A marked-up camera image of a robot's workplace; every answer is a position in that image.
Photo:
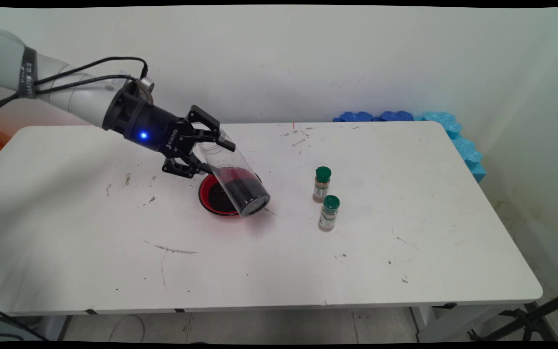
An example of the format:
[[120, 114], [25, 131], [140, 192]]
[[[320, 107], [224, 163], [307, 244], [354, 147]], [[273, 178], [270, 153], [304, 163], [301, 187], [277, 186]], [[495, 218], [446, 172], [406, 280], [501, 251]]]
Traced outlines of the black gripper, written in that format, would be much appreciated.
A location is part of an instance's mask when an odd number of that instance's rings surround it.
[[[125, 139], [162, 153], [165, 156], [162, 171], [171, 175], [192, 178], [200, 173], [214, 174], [210, 165], [192, 153], [195, 142], [212, 142], [235, 151], [235, 144], [221, 132], [220, 122], [197, 105], [191, 106], [185, 119], [140, 102], [126, 107], [125, 121]], [[194, 123], [206, 126], [207, 130], [194, 128]]]

